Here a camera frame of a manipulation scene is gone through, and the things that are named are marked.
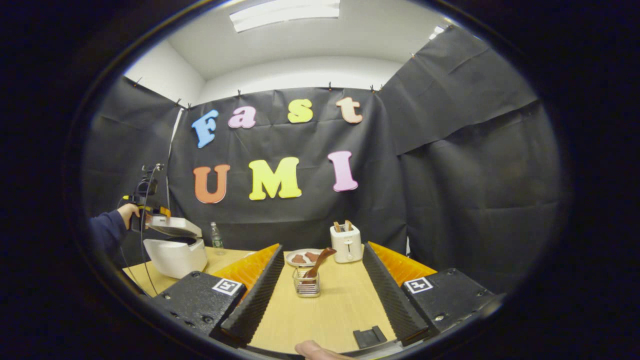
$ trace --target sleeve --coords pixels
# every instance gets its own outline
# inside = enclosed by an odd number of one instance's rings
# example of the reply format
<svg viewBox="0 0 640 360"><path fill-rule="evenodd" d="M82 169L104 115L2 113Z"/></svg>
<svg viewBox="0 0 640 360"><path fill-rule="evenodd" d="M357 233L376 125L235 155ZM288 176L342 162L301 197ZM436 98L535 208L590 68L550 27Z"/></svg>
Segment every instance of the sleeve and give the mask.
<svg viewBox="0 0 640 360"><path fill-rule="evenodd" d="M124 221L118 210L102 213L89 219L89 226L96 246L114 256L120 240L127 232Z"/></svg>

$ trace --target plastic bottle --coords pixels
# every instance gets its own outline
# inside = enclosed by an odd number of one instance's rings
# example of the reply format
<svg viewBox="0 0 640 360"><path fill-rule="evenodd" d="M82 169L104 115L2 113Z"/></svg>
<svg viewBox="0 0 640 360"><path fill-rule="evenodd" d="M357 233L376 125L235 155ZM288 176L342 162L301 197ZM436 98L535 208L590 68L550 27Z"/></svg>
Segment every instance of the plastic bottle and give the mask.
<svg viewBox="0 0 640 360"><path fill-rule="evenodd" d="M211 242L213 243L213 247L216 248L216 255L225 254L225 251L222 250L225 248L222 244L222 235L220 234L220 230L218 230L215 222L211 223Z"/></svg>

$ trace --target table top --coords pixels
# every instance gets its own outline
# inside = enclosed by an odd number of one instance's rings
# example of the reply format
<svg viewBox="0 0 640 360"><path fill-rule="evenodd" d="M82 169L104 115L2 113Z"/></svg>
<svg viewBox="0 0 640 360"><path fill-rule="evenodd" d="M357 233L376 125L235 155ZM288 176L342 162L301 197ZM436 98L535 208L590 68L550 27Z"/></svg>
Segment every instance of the table top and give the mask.
<svg viewBox="0 0 640 360"><path fill-rule="evenodd" d="M225 249L224 255L216 255L217 249L211 247L207 247L206 251L208 263L202 272L207 274L213 274L251 253ZM147 263L147 268L158 293L178 281L160 274L152 261ZM327 259L320 267L321 294L316 298L297 296L292 279L294 269L285 262L249 346L295 354L295 344L314 340L333 351L349 352L358 350L353 331L369 330L376 325L387 341L395 340L396 336L362 260L339 264L333 257ZM156 294L144 264L125 268L124 271L129 277L133 274L149 295Z"/></svg>

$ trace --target plate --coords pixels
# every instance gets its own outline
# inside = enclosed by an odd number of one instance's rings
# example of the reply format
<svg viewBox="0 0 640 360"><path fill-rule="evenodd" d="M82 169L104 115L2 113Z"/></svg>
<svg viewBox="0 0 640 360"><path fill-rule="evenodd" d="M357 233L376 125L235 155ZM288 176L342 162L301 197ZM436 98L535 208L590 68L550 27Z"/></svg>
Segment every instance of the plate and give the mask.
<svg viewBox="0 0 640 360"><path fill-rule="evenodd" d="M288 253L288 254L284 257L284 259L287 261L287 263L288 263L289 265L291 265L291 266L295 266L295 267L297 267L297 268L299 268L299 267L306 267L306 266L314 266L314 265L316 264L316 262L315 262L315 261L314 261L314 262L311 262L311 260L309 260L309 258L308 258L308 257L306 257L306 255L305 255L305 253L306 253L306 252L312 252L312 253L314 253L314 254L318 254L318 255L320 255L320 253L322 253L322 249L300 249L300 250L295 250L295 251L292 251L292 252ZM292 262L291 260L293 260L293 258L294 258L296 255L302 255L302 258L306 261L306 263L304 263L304 264L297 264L297 263Z"/></svg>

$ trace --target hand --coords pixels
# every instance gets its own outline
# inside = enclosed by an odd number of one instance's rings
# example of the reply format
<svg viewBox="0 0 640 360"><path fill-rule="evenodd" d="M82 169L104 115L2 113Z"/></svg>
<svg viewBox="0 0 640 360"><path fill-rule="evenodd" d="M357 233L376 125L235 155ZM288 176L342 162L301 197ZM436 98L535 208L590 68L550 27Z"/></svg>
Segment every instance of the hand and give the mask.
<svg viewBox="0 0 640 360"><path fill-rule="evenodd" d="M134 204L124 204L118 208L118 212L122 217L122 221L124 221L124 226L129 230L129 223L131 222L131 214L136 214L137 217L140 217L140 210Z"/></svg>
<svg viewBox="0 0 640 360"><path fill-rule="evenodd" d="M331 350L321 348L313 340L307 340L296 345L296 351L307 360L355 360L353 357L340 355Z"/></svg>

